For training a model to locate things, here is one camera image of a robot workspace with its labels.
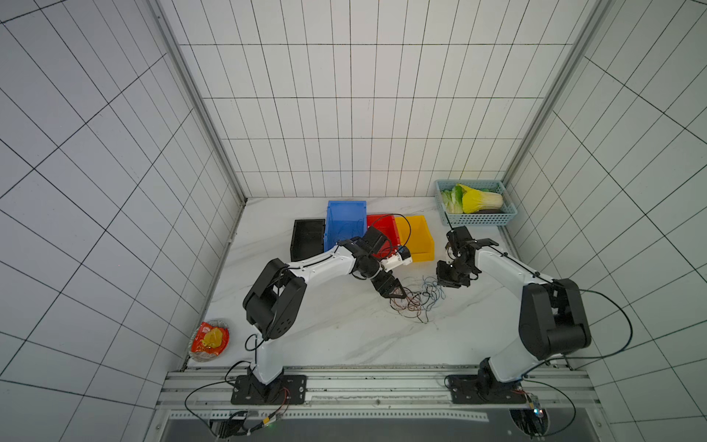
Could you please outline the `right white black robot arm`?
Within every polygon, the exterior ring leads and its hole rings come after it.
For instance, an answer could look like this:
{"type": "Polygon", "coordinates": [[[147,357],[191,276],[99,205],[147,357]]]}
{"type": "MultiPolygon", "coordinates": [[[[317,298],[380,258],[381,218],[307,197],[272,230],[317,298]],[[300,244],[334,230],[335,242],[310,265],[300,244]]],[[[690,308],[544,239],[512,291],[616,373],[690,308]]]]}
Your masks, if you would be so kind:
{"type": "Polygon", "coordinates": [[[475,239],[465,227],[447,232],[449,262],[437,263],[443,287],[469,287],[480,276],[491,276],[520,302],[517,337],[480,363],[477,384],[491,390],[511,386],[544,362],[587,348],[591,332],[578,285],[552,279],[498,249],[492,239],[475,239]]]}

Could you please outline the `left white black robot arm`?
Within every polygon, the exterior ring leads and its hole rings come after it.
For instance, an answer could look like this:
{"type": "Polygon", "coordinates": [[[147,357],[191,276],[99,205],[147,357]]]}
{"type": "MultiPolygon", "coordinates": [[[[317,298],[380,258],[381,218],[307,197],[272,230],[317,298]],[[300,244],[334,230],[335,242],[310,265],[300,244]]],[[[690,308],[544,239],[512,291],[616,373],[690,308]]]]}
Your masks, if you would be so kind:
{"type": "Polygon", "coordinates": [[[370,282],[381,298],[402,299],[406,293],[393,270],[412,263],[407,247],[381,260],[377,254],[388,246],[387,237],[370,228],[362,237],[338,241],[327,252],[304,261],[284,263],[272,259],[243,300],[248,323],[257,331],[261,347],[256,351],[252,377],[270,386],[284,373],[280,351],[274,341],[294,325],[308,289],[344,276],[359,276],[370,282]]]}

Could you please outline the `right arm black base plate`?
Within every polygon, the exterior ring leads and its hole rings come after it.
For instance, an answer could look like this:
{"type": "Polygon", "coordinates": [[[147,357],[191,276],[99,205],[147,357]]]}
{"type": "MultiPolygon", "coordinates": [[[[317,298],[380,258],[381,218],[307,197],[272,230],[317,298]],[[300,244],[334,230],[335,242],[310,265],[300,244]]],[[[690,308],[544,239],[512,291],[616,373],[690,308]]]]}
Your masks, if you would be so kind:
{"type": "Polygon", "coordinates": [[[454,404],[521,405],[527,402],[518,382],[498,382],[491,375],[447,375],[444,383],[454,404]]]}

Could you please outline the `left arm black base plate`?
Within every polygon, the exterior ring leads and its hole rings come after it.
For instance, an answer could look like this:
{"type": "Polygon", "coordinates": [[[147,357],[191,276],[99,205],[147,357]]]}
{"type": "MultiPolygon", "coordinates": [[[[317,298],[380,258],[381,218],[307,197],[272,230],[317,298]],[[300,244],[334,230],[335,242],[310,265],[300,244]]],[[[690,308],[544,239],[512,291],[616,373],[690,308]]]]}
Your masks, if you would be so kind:
{"type": "Polygon", "coordinates": [[[233,405],[300,405],[305,403],[307,376],[281,373],[269,384],[253,374],[237,376],[230,400],[233,405]]]}

